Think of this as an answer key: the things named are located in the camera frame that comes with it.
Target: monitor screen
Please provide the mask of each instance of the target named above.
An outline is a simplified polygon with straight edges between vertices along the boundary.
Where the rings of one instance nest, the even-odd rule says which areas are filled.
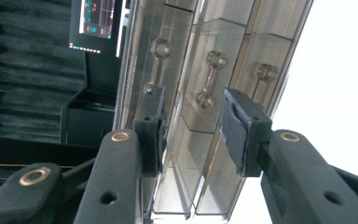
[[[79,33],[110,39],[115,0],[82,0]]]
[[[122,1],[72,0],[69,48],[115,55]]]

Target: screw hole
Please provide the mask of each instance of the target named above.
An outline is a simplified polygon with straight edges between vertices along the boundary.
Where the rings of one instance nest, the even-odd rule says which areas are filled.
[[[281,133],[281,138],[288,142],[298,142],[300,138],[293,133]]]
[[[126,141],[129,138],[129,134],[128,133],[115,133],[112,136],[112,140],[115,142],[122,142],[122,141]]]
[[[117,195],[114,192],[105,192],[101,196],[101,203],[103,204],[113,204],[117,200]]]
[[[326,191],[324,197],[330,202],[338,205],[344,204],[344,200],[333,191]]]
[[[31,175],[28,176],[28,179],[31,180],[31,181],[35,181],[37,178],[39,178],[40,176],[42,176],[42,172],[38,171],[38,172],[35,172]]]

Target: metal bolt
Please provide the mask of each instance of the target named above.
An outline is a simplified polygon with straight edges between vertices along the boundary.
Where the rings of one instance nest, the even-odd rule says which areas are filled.
[[[278,75],[278,67],[267,63],[261,63],[256,67],[255,74],[261,81],[272,82]]]
[[[222,69],[227,65],[227,56],[226,54],[212,50],[208,53],[206,57],[206,63],[212,67],[212,69]]]
[[[44,181],[50,174],[50,169],[47,167],[41,167],[34,169],[20,178],[20,184],[23,186],[32,186]]]
[[[130,135],[128,133],[115,133],[112,136],[112,140],[115,142],[126,141],[129,138],[130,138]]]
[[[168,40],[162,38],[155,39],[150,46],[150,50],[158,59],[168,58],[171,51],[170,47],[168,46]]]
[[[209,65],[209,73],[205,87],[202,91],[197,94],[197,102],[200,104],[202,109],[211,108],[214,106],[214,99],[211,95],[213,81],[217,76],[218,71],[227,65],[227,56],[222,52],[212,50],[206,57],[206,63]]]
[[[158,89],[158,86],[153,83],[146,83],[144,86],[144,92],[151,92]]]
[[[281,133],[281,139],[288,142],[298,142],[300,137],[293,133]]]

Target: black metal frame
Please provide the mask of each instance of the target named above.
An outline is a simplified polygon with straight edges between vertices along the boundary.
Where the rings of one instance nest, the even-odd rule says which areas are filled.
[[[95,158],[97,152],[97,147],[66,146],[0,137],[0,164],[6,167],[22,167],[48,161],[71,168]]]
[[[139,118],[161,119],[163,91],[155,93],[158,97],[150,98],[154,109],[144,111]],[[229,143],[229,154],[243,177],[264,171],[261,187],[274,223],[358,223],[358,176],[330,166],[300,133],[271,132],[270,120],[245,94],[234,90],[225,90],[224,94],[221,130]],[[163,141],[159,122],[151,123],[152,128],[142,128],[146,124],[138,123],[141,128],[135,129],[141,130],[139,139],[132,130],[109,133],[95,161],[86,161],[63,175],[57,165],[50,163],[19,170],[0,188],[0,223],[73,223],[74,218],[75,223],[142,223],[142,179],[159,168],[160,152],[154,150],[159,150]],[[243,128],[241,133],[246,134],[238,138],[227,123]],[[146,140],[153,143],[147,148],[153,150],[152,158],[142,156],[146,149],[138,145],[145,141],[141,138],[151,138]],[[49,181],[36,189],[19,185],[26,172],[40,167],[55,170]],[[2,180],[8,173],[0,175]],[[6,202],[15,197],[13,190],[21,195],[20,205],[27,198],[36,201],[20,206],[19,213],[17,203]]]
[[[139,136],[143,158],[142,186],[144,218],[152,212],[158,174],[162,172],[162,155],[166,147],[165,89],[145,93],[133,120],[133,130]]]

